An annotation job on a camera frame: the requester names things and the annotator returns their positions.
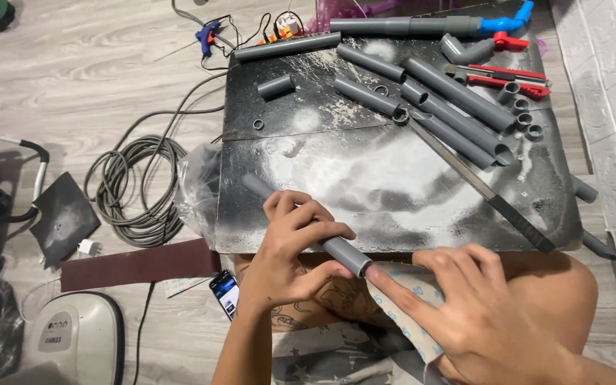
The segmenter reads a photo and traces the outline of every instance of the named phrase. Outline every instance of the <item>pvc elbow joint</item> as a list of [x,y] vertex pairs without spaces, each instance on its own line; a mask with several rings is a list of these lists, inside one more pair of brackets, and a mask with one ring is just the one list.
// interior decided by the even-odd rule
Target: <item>pvc elbow joint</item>
[[481,24],[479,25],[479,33],[480,34],[494,34],[495,32],[513,32],[518,29],[524,27],[527,21],[529,21],[529,16],[531,16],[531,9],[534,8],[534,3],[532,1],[525,1],[522,4],[522,8],[519,9],[518,13],[515,15],[514,19],[510,19],[509,17],[502,17],[500,19],[481,19]]

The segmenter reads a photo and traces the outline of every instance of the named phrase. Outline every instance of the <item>smartphone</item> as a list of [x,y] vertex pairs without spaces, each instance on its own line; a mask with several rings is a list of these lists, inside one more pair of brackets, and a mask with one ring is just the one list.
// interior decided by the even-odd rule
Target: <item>smartphone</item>
[[234,311],[237,310],[237,300],[239,299],[239,286],[237,281],[232,276],[230,270],[223,270],[218,274],[211,283],[208,284],[211,291],[220,302],[220,306],[227,314],[227,318],[232,320]]

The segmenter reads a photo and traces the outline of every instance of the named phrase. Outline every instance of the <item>leg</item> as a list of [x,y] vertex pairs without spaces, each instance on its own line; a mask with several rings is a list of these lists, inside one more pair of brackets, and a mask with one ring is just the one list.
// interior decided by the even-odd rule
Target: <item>leg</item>
[[[253,255],[250,254],[235,254],[234,256],[235,276],[240,288],[244,287],[244,271],[251,264],[252,258]],[[317,328],[343,320],[328,312],[314,299],[272,309],[270,319],[273,333]]]
[[598,298],[590,270],[571,256],[537,251],[500,253],[510,292],[538,325],[582,354]]

